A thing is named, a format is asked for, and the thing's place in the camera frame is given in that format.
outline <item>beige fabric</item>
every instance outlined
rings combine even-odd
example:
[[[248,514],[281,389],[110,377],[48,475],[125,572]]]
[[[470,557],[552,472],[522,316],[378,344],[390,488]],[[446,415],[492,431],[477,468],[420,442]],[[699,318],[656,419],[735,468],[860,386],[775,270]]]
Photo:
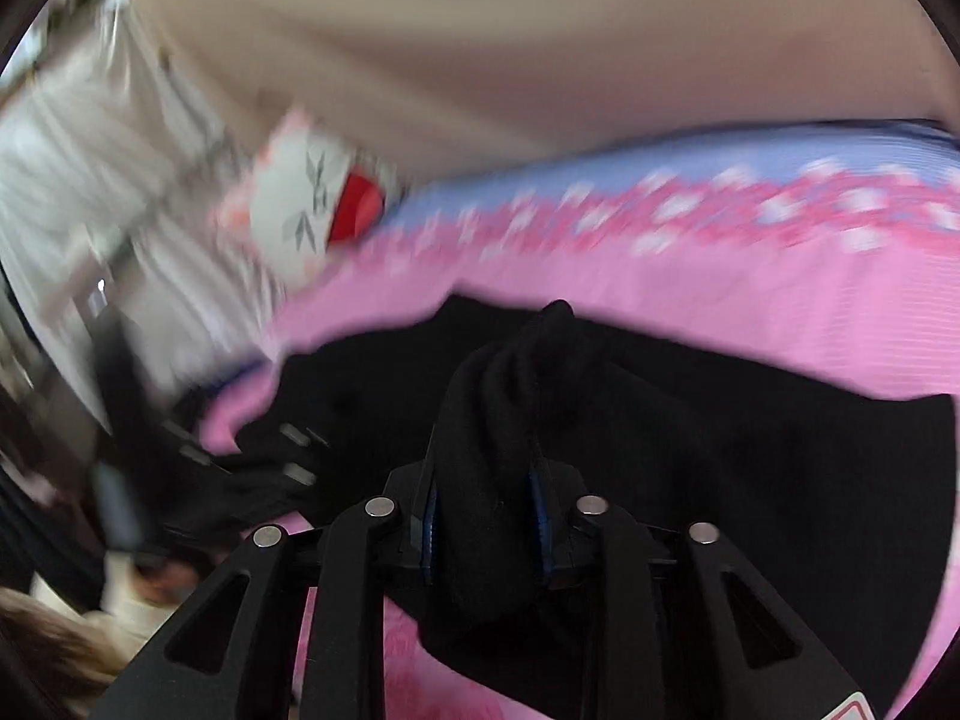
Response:
[[[916,0],[133,0],[247,148],[299,100],[430,178],[719,122],[960,124]]]

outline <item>pink blanket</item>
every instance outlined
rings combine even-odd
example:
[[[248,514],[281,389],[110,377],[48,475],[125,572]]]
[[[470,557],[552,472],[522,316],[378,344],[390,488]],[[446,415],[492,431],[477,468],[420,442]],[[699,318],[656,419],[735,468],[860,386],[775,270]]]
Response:
[[[285,306],[263,343],[277,365],[219,399],[205,442],[232,447],[233,431],[267,406],[285,354],[421,319],[453,290],[532,308],[564,298],[585,316],[878,397],[960,394],[960,170],[950,170],[930,178],[878,163],[854,173],[827,153],[777,180],[736,163],[696,180],[639,166],[619,191],[515,191],[491,179],[509,192],[493,205],[415,204]],[[960,627],[958,579],[954,549],[889,717]],[[389,720],[541,717],[433,661],[389,602],[384,615]]]

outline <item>red and white label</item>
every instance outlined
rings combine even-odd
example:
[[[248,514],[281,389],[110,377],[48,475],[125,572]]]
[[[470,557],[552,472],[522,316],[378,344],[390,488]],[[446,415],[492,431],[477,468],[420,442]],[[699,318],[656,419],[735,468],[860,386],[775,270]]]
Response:
[[[863,693],[853,693],[843,704],[824,717],[824,720],[875,720],[875,717]]]

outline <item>white sticker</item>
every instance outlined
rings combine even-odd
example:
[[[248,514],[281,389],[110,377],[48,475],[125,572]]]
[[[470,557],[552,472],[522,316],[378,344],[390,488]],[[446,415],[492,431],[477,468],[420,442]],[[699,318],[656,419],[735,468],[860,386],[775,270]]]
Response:
[[[863,693],[853,693],[843,704],[827,714],[824,720],[875,720],[875,717]]]

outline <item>pink bedsheet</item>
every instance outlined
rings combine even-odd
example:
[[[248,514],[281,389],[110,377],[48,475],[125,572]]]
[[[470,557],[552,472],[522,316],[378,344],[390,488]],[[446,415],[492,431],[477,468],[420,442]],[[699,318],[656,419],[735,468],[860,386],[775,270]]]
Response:
[[[918,194],[926,191],[917,187]],[[943,188],[937,202],[956,204],[951,191]],[[932,202],[929,196],[924,201]],[[280,312],[263,343],[277,365],[219,399],[205,424],[205,443],[233,447],[233,431],[269,403],[287,353],[426,317],[455,290],[534,308],[564,298],[585,316],[793,368],[874,396],[960,394],[960,258],[940,239],[928,245],[923,236],[875,234],[876,227],[856,218],[834,225],[815,218],[803,234],[794,230],[786,237],[705,238],[693,230],[676,233],[676,214],[664,213],[653,237],[649,229],[639,238],[621,228],[587,245],[581,239],[579,245],[538,249],[512,242],[509,234],[518,218],[536,213],[530,203],[536,199],[518,197],[509,210],[491,212],[506,214],[497,223],[503,234],[495,247],[474,234],[437,235],[439,223],[426,242],[422,228],[374,236],[365,245],[368,252],[386,245],[390,251],[368,257],[361,252]],[[683,215],[679,201],[669,208]],[[944,213],[953,213],[951,208],[944,205]],[[859,210],[869,213],[875,206]],[[857,209],[844,213],[856,216]],[[463,225],[463,217],[457,223]],[[476,218],[470,224],[475,230]],[[954,549],[928,641],[889,717],[928,678],[960,628],[958,580]],[[389,720],[541,717],[437,664],[416,641],[415,624],[389,603],[385,673]]]

